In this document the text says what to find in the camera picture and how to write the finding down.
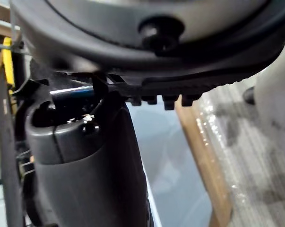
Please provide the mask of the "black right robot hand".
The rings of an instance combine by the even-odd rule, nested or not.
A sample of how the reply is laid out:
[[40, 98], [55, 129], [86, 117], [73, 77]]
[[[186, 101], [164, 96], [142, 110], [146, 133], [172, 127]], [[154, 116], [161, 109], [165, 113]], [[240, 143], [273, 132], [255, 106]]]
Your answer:
[[183, 106], [269, 66], [285, 0], [12, 0], [31, 78], [22, 121], [42, 223], [151, 227], [131, 103]]

